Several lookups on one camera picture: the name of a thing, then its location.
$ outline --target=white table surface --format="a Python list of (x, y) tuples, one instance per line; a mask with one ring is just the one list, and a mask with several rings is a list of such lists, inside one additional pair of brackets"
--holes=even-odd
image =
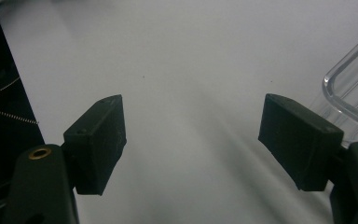
[(332, 223), (257, 141), (268, 92), (310, 105), (358, 43), (358, 1), (6, 1), (0, 21), (47, 143), (122, 94), (128, 144), (81, 223)]

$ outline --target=clear plastic container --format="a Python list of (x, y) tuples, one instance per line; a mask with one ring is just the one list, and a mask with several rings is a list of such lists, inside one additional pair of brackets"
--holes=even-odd
[(358, 45), (324, 77), (310, 109), (345, 132), (342, 146), (358, 142)]

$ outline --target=transparent plastic tray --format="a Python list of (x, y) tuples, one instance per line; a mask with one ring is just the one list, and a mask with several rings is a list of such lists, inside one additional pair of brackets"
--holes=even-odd
[(324, 77), (310, 109), (345, 132), (342, 146), (358, 141), (358, 45)]

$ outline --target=white surface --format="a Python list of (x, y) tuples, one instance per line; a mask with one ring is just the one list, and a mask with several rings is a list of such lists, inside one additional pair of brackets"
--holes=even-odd
[(123, 95), (128, 144), (82, 223), (332, 223), (257, 135), (266, 93), (310, 105), (358, 42), (358, 1), (7, 1), (0, 21), (47, 143)]

